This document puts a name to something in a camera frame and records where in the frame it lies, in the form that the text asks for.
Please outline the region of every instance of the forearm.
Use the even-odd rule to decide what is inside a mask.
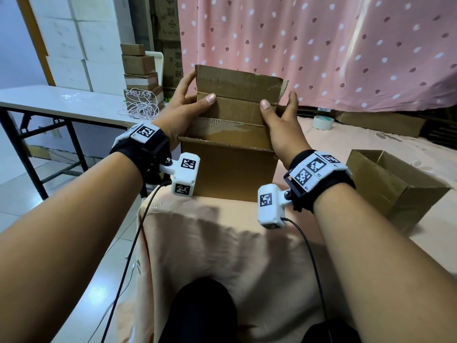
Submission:
[[[89,284],[140,191],[113,153],[0,235],[0,341],[50,341]]]
[[[314,214],[365,342],[453,342],[454,278],[346,184]]]

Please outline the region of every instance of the tape roll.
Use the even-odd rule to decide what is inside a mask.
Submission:
[[[334,119],[328,116],[315,116],[313,127],[318,130],[331,130]]]

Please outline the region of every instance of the polka dot curtain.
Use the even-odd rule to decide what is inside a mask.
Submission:
[[[342,111],[457,104],[457,0],[178,3],[184,72],[279,76],[300,105]]]

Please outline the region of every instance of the fingernail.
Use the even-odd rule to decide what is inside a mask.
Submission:
[[[260,101],[260,107],[262,109],[267,109],[268,107],[270,107],[270,103],[267,100],[262,100]]]
[[[216,100],[216,94],[210,94],[206,97],[206,101],[208,101],[208,103],[213,103],[215,100]]]

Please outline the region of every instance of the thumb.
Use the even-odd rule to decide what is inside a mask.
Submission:
[[[185,109],[187,116],[198,116],[207,111],[215,102],[216,95],[209,94],[204,99],[198,100],[197,102],[189,105],[183,105],[182,107]]]
[[[260,101],[260,112],[262,113],[263,120],[265,120],[266,124],[270,127],[279,119],[275,110],[267,100]]]

